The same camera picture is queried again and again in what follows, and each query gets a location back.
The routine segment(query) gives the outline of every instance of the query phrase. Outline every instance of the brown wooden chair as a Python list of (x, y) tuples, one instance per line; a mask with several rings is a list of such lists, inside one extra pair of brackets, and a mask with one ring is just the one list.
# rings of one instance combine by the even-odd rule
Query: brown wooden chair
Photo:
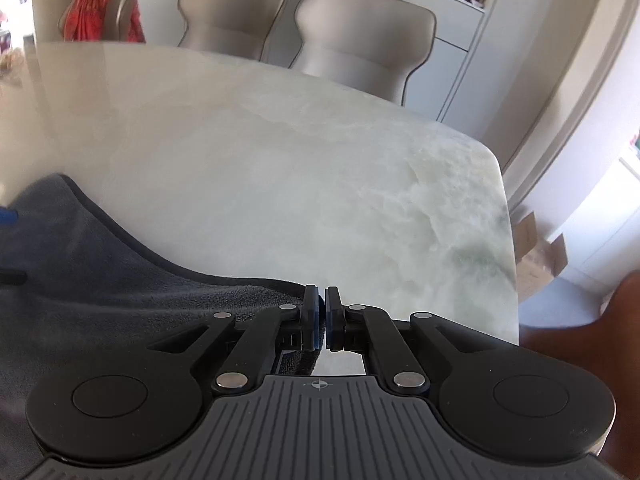
[(628, 275), (596, 322), (566, 329), (520, 327), (520, 345), (598, 376), (616, 399), (601, 459), (640, 476), (640, 271)]

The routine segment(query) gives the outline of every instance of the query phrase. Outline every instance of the microfiber cloth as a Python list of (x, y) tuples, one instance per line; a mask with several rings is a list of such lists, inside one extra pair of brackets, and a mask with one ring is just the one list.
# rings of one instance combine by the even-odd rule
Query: microfiber cloth
[[(163, 330), (224, 310), (239, 320), (284, 303), (302, 305), (304, 286), (219, 278), (176, 266), (133, 239), (64, 175), (29, 186), (0, 225), (0, 269), (21, 286), (0, 286), (0, 479), (42, 459), (24, 413), (50, 371), (143, 342)], [(308, 375), (317, 352), (286, 355), (279, 373)]]

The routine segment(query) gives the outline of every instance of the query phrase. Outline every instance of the cabinet door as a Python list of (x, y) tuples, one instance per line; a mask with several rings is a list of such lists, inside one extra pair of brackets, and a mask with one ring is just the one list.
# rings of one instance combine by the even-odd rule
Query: cabinet door
[(427, 62), (409, 78), (404, 106), (436, 121), (465, 56), (465, 50), (436, 39)]
[(463, 0), (402, 0), (429, 9), (436, 15), (436, 37), (468, 50), (484, 10)]
[(300, 0), (287, 0), (282, 15), (271, 31), (263, 61), (289, 68), (302, 47), (302, 38), (296, 26), (295, 13)]

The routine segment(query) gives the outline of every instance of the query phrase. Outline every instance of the marble table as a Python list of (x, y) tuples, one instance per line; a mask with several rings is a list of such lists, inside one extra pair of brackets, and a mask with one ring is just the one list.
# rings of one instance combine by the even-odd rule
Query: marble table
[(379, 98), (185, 49), (41, 44), (0, 80), (0, 204), (53, 172), (181, 266), (517, 341), (494, 156)]

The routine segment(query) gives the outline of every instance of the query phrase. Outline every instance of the red garment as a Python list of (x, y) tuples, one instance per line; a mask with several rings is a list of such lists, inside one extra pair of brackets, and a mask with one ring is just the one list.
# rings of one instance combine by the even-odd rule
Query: red garment
[[(74, 0), (66, 17), (65, 41), (101, 41), (104, 16), (109, 0)], [(146, 43), (136, 1), (131, 14), (131, 43)]]

